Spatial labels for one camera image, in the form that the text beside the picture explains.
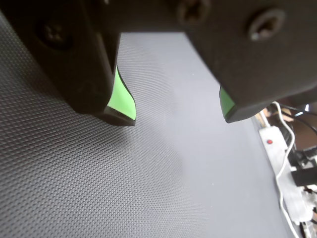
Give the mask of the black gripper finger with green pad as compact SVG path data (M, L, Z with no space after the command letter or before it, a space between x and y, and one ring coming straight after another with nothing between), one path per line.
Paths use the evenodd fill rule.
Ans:
M120 35L94 25L98 0L3 0L1 12L77 113L134 126L135 101L117 67Z
M232 100L222 107L226 122L316 86L316 1L175 0L173 10Z

